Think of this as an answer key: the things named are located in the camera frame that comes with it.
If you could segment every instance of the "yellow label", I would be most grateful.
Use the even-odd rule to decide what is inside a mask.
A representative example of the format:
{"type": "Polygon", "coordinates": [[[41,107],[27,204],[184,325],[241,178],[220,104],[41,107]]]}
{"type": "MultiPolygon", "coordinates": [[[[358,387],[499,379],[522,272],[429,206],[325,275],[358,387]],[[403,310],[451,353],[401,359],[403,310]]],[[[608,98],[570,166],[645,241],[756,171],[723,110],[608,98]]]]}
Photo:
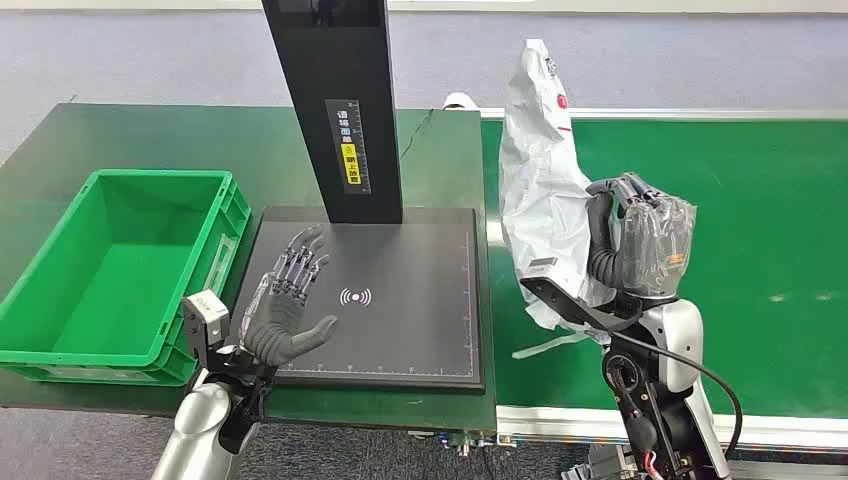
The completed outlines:
{"type": "Polygon", "coordinates": [[[680,265],[684,260],[686,260],[686,255],[682,253],[673,253],[668,256],[668,263],[671,265],[680,265]]]}
{"type": "Polygon", "coordinates": [[[360,185],[362,177],[359,176],[359,161],[356,159],[356,147],[352,143],[342,143],[342,158],[345,163],[345,174],[347,183],[351,185],[360,185]]]}

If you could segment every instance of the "black vertical stand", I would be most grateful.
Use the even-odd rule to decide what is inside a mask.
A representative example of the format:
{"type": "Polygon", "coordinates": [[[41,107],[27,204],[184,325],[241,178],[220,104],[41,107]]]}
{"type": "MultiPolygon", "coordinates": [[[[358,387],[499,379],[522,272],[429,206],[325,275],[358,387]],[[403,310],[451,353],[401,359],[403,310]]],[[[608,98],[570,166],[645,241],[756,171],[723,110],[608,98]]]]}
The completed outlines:
{"type": "Polygon", "coordinates": [[[332,223],[400,223],[385,0],[262,0],[332,223]]]}

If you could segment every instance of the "humanoid robot hand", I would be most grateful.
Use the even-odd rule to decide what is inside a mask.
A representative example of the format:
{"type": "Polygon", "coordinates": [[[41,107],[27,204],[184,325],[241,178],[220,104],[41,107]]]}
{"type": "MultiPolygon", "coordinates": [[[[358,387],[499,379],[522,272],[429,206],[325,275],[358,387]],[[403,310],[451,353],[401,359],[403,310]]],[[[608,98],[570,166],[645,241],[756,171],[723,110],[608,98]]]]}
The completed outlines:
{"type": "Polygon", "coordinates": [[[254,292],[239,340],[262,363],[284,365],[326,343],[336,329],[338,318],[328,315],[301,332],[309,292],[329,261],[320,252],[323,232],[321,225],[313,225],[295,235],[254,292]]]}

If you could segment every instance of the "table edge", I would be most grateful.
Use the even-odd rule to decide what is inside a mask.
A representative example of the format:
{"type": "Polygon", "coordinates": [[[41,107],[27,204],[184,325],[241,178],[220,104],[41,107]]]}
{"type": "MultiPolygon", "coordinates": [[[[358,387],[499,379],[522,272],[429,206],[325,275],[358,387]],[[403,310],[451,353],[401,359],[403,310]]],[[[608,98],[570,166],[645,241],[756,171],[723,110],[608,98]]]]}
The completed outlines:
{"type": "MultiPolygon", "coordinates": [[[[483,120],[503,120],[504,108],[481,108],[483,120]]],[[[688,108],[570,108],[572,118],[645,120],[848,120],[848,110],[727,110],[688,108]]]]}
{"type": "MultiPolygon", "coordinates": [[[[727,444],[733,415],[715,415],[718,439],[727,444]]],[[[618,410],[497,406],[498,435],[535,441],[626,443],[618,410]]],[[[746,415],[740,448],[810,453],[848,451],[848,419],[746,415]]]]}

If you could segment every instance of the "wire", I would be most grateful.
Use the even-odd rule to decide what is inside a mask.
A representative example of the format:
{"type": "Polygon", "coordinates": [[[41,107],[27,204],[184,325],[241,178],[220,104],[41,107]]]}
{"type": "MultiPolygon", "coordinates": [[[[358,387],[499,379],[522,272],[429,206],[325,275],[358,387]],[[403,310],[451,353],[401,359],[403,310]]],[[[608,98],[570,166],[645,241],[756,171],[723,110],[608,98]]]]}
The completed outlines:
{"type": "Polygon", "coordinates": [[[657,452],[653,450],[645,450],[645,471],[652,480],[665,480],[660,472],[654,468],[654,462],[657,461],[657,452]]]}
{"type": "Polygon", "coordinates": [[[418,126],[415,127],[415,131],[413,131],[412,135],[409,136],[409,143],[406,145],[406,148],[403,149],[403,153],[400,154],[401,160],[403,160],[403,158],[406,156],[406,153],[409,151],[409,149],[412,148],[412,142],[414,142],[415,137],[418,136],[418,131],[421,130],[421,127],[423,127],[424,124],[427,123],[428,121],[430,121],[430,118],[433,117],[433,111],[434,110],[435,109],[431,108],[430,111],[427,112],[427,115],[425,115],[424,118],[421,119],[420,122],[418,122],[418,126]]]}
{"type": "Polygon", "coordinates": [[[606,330],[606,332],[610,334],[611,337],[624,340],[625,342],[629,342],[638,347],[642,347],[645,350],[650,350],[659,355],[669,357],[671,359],[677,360],[680,363],[688,365],[694,368],[695,370],[698,370],[699,372],[703,373],[704,375],[710,377],[711,379],[713,379],[714,382],[719,384],[719,386],[725,391],[725,393],[727,393],[727,396],[730,398],[730,403],[733,404],[733,416],[735,418],[733,424],[733,435],[731,435],[730,437],[730,443],[727,444],[727,450],[724,451],[724,457],[729,459],[730,455],[733,454],[734,450],[736,450],[736,445],[739,443],[739,435],[742,434],[742,405],[739,403],[739,398],[736,397],[736,393],[733,391],[732,388],[730,388],[730,385],[728,385],[727,382],[725,382],[721,377],[718,376],[718,374],[716,374],[709,368],[701,365],[700,363],[694,360],[690,360],[684,357],[683,355],[668,351],[665,348],[658,347],[656,345],[651,345],[650,343],[645,343],[641,340],[636,340],[633,337],[614,332],[606,328],[604,328],[604,330],[606,330]]]}

